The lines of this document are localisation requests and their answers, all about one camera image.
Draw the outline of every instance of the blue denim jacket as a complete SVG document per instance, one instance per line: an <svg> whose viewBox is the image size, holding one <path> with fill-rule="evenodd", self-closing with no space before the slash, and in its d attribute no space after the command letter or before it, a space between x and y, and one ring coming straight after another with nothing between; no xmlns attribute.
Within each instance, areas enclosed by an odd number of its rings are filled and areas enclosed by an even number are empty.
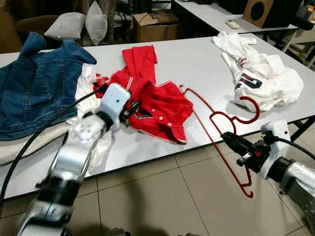
<svg viewBox="0 0 315 236"><path fill-rule="evenodd" d="M77 80L83 63L95 58L75 41L66 39L51 52L42 36L31 32L20 55L0 68L0 141L25 137L75 102ZM76 108L53 124L76 116Z"/></svg>

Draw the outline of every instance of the cable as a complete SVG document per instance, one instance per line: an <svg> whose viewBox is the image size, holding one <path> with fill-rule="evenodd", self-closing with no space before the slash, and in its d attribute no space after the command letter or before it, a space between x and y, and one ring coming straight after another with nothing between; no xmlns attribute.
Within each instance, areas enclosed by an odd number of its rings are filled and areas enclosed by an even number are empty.
<svg viewBox="0 0 315 236"><path fill-rule="evenodd" d="M132 16L135 13L132 6L122 0L118 0L116 3L116 12L123 13L124 15L128 16Z"/></svg>
<svg viewBox="0 0 315 236"><path fill-rule="evenodd" d="M60 116L62 116L63 114L65 114L68 110L70 110L72 107L74 107L75 105L77 105L79 102L82 102L83 100L87 99L88 97L96 94L97 92L106 92L108 88L108 85L103 85L102 87L99 87L97 90L85 95L84 97L81 97L79 100L77 100L76 102L72 103L71 105L67 106L65 109L63 109L61 112L59 112L57 115L55 115L53 118L51 118L45 125L43 125L39 130L37 130L32 136L31 138L26 142L26 144L22 147L21 151L19 152L19 154L16 156L16 158L14 159L14 161L12 162L12 165L10 166L10 169L8 171L8 173L5 176L3 185L2 185L2 189L1 189L1 194L0 194L0 209L1 206L3 204L3 200L4 200L4 195L5 195L5 191L6 188L9 184L10 178L13 174L14 169L16 168L18 162L21 160L23 154L25 153L25 151L29 148L29 146L32 144L32 142L36 139L36 137L44 131L44 129L46 129L52 122L54 122L56 119L58 119Z"/></svg>
<svg viewBox="0 0 315 236"><path fill-rule="evenodd" d="M300 151L304 152L305 154L307 154L308 156L310 156L313 160L315 160L315 155L312 154L310 151L306 150L305 148L303 148L302 146L292 142L292 141L289 141L289 140L286 140L286 139L283 139L283 138L279 138L279 137L275 137L276 140L280 141L280 142L283 142L283 143L286 143L286 144L289 144L297 149L299 149Z"/></svg>

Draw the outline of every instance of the gray pillow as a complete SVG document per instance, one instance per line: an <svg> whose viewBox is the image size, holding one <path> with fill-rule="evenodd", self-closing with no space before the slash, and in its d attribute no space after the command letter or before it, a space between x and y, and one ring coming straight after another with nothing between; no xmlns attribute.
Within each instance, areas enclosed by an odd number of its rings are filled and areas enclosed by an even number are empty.
<svg viewBox="0 0 315 236"><path fill-rule="evenodd" d="M66 38L80 39L84 26L85 15L78 12L68 12L62 14L44 33L45 36L56 40Z"/></svg>
<svg viewBox="0 0 315 236"><path fill-rule="evenodd" d="M85 28L95 45L98 45L106 35L107 17L103 14L96 1L93 2L88 11Z"/></svg>

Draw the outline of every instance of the table leg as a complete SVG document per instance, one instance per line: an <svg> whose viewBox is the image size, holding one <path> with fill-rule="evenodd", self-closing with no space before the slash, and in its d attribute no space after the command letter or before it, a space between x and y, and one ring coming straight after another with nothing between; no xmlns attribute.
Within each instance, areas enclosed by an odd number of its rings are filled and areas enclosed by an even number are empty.
<svg viewBox="0 0 315 236"><path fill-rule="evenodd" d="M310 67L313 65L314 61L315 61L315 56L313 56L313 58L312 58L312 59L310 60L310 62L307 64L307 67L310 68Z"/></svg>
<svg viewBox="0 0 315 236"><path fill-rule="evenodd" d="M287 49L290 47L290 45L292 44L292 41L295 39L297 30L293 33L291 39L285 44L285 46L282 48L282 51L285 53L287 51Z"/></svg>
<svg viewBox="0 0 315 236"><path fill-rule="evenodd" d="M283 30L283 31L280 32L280 35L279 35L279 37L277 38L277 41L276 41L276 44L275 44L275 47L276 47L276 48L279 48L280 45L282 44L282 40L283 40L283 38L285 37L285 34L286 34L286 31L285 31L285 30Z"/></svg>
<svg viewBox="0 0 315 236"><path fill-rule="evenodd" d="M262 34L262 39L263 39L265 42L268 42L268 34L267 34L267 33L263 33L263 34Z"/></svg>
<svg viewBox="0 0 315 236"><path fill-rule="evenodd" d="M310 50L310 46L309 45L305 45L303 50L301 51L300 55L307 53Z"/></svg>
<svg viewBox="0 0 315 236"><path fill-rule="evenodd" d="M306 60L310 61L315 56L315 47L312 48L312 50L309 52Z"/></svg>
<svg viewBox="0 0 315 236"><path fill-rule="evenodd" d="M315 116L309 118L304 124L300 121L293 122L298 127L298 130L291 135L291 141L294 142L297 140L314 122Z"/></svg>

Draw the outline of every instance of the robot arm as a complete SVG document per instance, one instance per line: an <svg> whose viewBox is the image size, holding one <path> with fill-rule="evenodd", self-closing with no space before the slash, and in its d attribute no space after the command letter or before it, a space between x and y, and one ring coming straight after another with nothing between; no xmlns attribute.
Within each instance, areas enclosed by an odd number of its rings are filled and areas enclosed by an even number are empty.
<svg viewBox="0 0 315 236"><path fill-rule="evenodd" d="M248 140L226 132L226 144L241 155L240 166L247 166L264 179L271 178L304 211L315 236L315 170L285 157L288 144L275 142L278 137L290 140L285 120L268 123L261 128L263 140L252 144Z"/></svg>
<svg viewBox="0 0 315 236"><path fill-rule="evenodd" d="M46 178L36 185L41 190L27 211L19 236L66 235L63 226L71 218L73 203L88 170L92 150L106 131L117 129L120 122L127 123L139 106L136 102L129 111L125 111L129 99L129 92L118 84L111 84L99 110L95 114L85 114L70 127Z"/></svg>

